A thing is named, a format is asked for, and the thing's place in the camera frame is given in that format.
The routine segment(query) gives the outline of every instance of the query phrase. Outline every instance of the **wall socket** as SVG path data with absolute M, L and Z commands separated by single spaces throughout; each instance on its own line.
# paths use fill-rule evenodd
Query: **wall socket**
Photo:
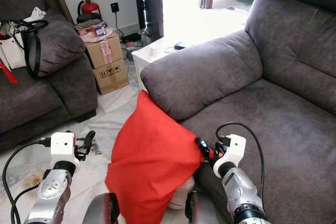
M 119 5 L 118 5 L 118 3 L 112 3 L 111 4 L 111 10 L 112 10 L 113 13 L 118 12 L 119 11 Z

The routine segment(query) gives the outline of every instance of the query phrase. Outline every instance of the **red strap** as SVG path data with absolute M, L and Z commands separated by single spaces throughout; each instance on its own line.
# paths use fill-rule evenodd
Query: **red strap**
M 17 79 L 15 78 L 15 76 L 8 70 L 8 68 L 6 68 L 6 66 L 2 63 L 2 61 L 0 61 L 0 66 L 5 75 L 7 76 L 7 78 L 9 79 L 9 81 L 11 83 L 17 83 Z
M 215 153 L 214 153 L 213 150 L 210 150 L 210 152 L 209 152 L 209 158 L 210 159 L 214 159 L 215 158 Z

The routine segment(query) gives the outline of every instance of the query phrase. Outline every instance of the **box label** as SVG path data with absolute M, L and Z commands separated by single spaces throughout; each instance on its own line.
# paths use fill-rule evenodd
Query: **box label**
M 105 61 L 105 64 L 111 64 L 112 55 L 111 55 L 111 50 L 110 50 L 107 40 L 102 40 L 100 42 L 100 45 L 101 45 L 101 52 L 103 54 L 103 59 Z
M 111 75 L 113 75 L 115 73 L 118 73 L 120 71 L 121 71 L 120 66 L 114 66 L 114 67 L 109 68 L 109 69 L 107 69 L 107 70 L 105 70 L 103 72 L 100 72 L 99 76 L 100 76 L 101 79 L 103 79 L 103 78 L 105 78 L 107 76 L 111 76 Z

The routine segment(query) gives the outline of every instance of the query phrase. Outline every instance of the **sofa seat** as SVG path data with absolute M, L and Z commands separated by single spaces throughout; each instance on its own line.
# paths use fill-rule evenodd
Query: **sofa seat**
M 270 222 L 331 223 L 336 209 L 335 116 L 260 79 L 182 124 L 213 147 L 216 129 L 230 121 L 246 124 L 259 138 L 265 158 L 264 204 Z M 247 138 L 239 166 L 258 187 L 260 157 L 253 138 L 240 126 L 228 126 L 221 132 Z M 210 167 L 199 168 L 195 179 L 230 223 L 225 192 Z
M 16 84 L 0 74 L 0 133 L 63 106 L 46 79 L 32 78 L 26 68 L 15 69 L 13 74 L 18 79 Z

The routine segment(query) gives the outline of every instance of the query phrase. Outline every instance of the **cable plug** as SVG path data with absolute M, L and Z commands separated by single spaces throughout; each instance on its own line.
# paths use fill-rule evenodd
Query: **cable plug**
M 222 142 L 225 146 L 230 147 L 231 139 L 229 139 L 228 137 L 226 137 L 226 136 L 220 136 L 220 137 L 218 137 L 218 140 L 220 142 Z
M 51 137 L 41 137 L 41 140 L 38 141 L 38 144 L 44 145 L 45 147 L 50 147 Z

